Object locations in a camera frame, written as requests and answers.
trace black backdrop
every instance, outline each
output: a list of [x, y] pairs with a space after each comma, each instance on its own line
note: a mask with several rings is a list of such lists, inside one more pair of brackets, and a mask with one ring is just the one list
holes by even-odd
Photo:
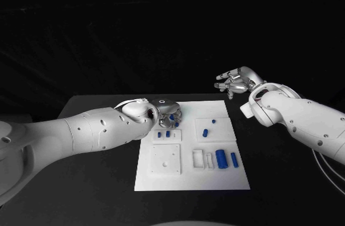
[[343, 1], [1, 0], [0, 111], [38, 121], [73, 95], [214, 93], [243, 65], [334, 105]]

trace blue cylinder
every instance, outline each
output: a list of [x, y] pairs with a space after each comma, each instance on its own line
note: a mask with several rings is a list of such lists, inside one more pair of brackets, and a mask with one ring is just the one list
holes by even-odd
[[201, 136], [206, 137], [206, 134], [207, 134], [207, 130], [203, 129], [203, 134], [201, 134]]
[[214, 151], [214, 156], [216, 156], [217, 168], [219, 169], [226, 169], [227, 168], [227, 162], [226, 162], [226, 157], [225, 157], [223, 150], [216, 150]]
[[230, 153], [230, 158], [232, 158], [233, 167], [238, 168], [235, 153]]

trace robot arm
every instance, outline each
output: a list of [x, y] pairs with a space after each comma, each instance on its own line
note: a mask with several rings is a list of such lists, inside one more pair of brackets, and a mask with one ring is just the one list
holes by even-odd
[[157, 122], [161, 127], [174, 128], [178, 121], [175, 102], [149, 103], [145, 99], [46, 122], [0, 121], [0, 205], [50, 163], [74, 154], [112, 149], [144, 138]]
[[219, 75], [216, 79], [226, 76], [233, 81], [216, 83], [214, 87], [230, 92], [229, 99], [232, 93], [246, 90], [251, 92], [248, 102], [240, 106], [245, 117], [253, 116], [265, 127], [282, 124], [294, 139], [345, 164], [345, 114], [317, 102], [301, 99], [287, 86], [262, 81], [245, 66]]

